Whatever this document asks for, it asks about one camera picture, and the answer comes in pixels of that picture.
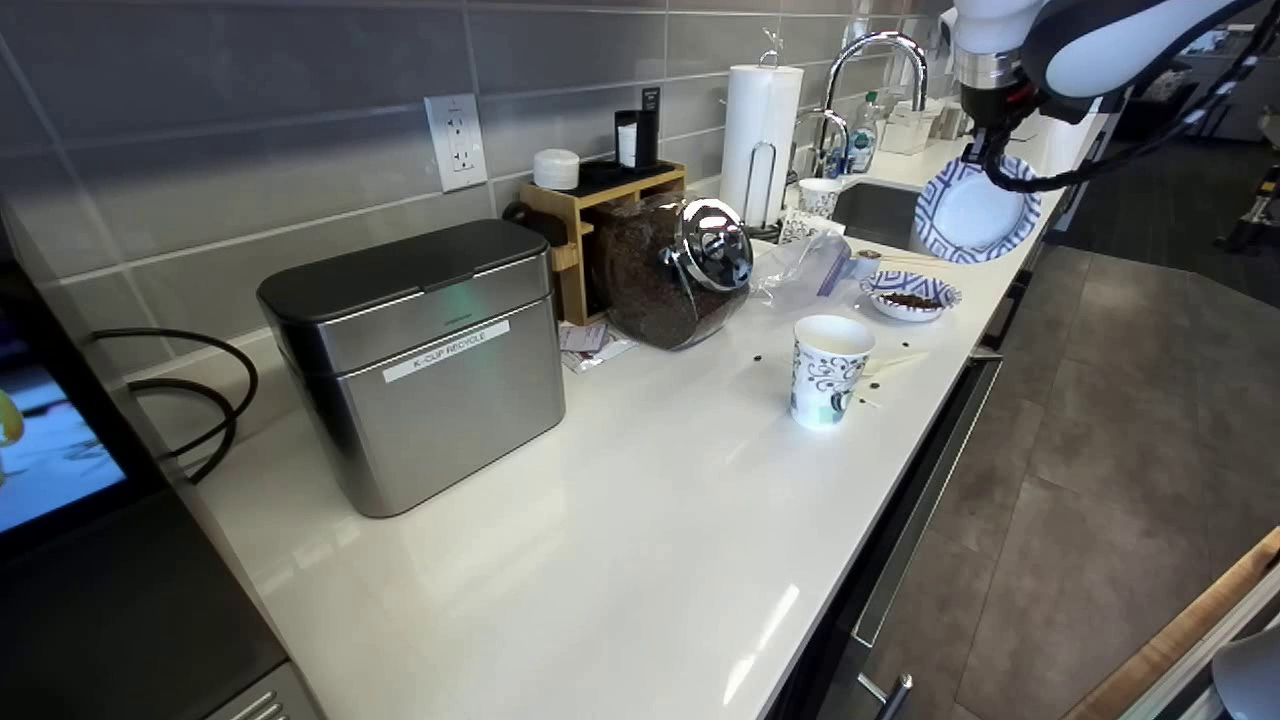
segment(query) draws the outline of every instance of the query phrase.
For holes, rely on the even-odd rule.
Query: kitchen counter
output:
[[[1026,159],[1068,166],[1090,127]],[[919,186],[954,148],[867,179]],[[964,301],[927,329],[872,321],[826,434],[788,418],[793,321],[855,306],[777,289],[699,349],[567,370],[560,428],[406,515],[351,512],[296,392],[195,499],[337,720],[758,714],[1026,252],[883,252]]]

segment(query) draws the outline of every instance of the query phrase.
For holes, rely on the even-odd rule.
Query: wooden rack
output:
[[[669,165],[652,175],[638,175],[638,179],[623,179],[623,183],[610,183],[610,186],[597,186],[597,192],[583,192],[583,196],[571,196],[571,192],[544,192],[534,183],[525,183],[520,186],[520,201],[534,211],[548,211],[556,214],[563,227],[567,227],[567,242],[560,242],[553,252],[553,273],[556,273],[556,289],[560,289],[560,316],[571,321],[571,323],[583,323],[588,321],[588,273],[583,273],[583,242],[588,237],[597,231],[583,211],[591,208],[609,208],[609,202],[621,202],[621,201],[638,201],[638,196],[652,196],[652,192],[677,192],[683,196],[683,166],[678,165]]]

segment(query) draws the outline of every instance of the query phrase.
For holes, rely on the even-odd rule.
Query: paper towel roll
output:
[[[779,214],[799,83],[804,69],[793,64],[728,69],[721,196],[742,214],[742,227],[763,227]]]

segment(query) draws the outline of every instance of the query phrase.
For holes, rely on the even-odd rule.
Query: white mug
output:
[[[793,415],[804,428],[841,428],[850,384],[867,367],[874,330],[848,316],[804,316],[794,323]]]

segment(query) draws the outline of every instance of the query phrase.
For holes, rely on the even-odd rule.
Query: plate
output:
[[[874,273],[867,279],[867,301],[886,321],[931,323],[959,301],[959,290],[936,275]]]
[[[1005,175],[1033,175],[1025,159],[1005,159]],[[916,201],[916,242],[947,264],[991,264],[1033,240],[1040,196],[1005,192],[978,165],[952,159]]]

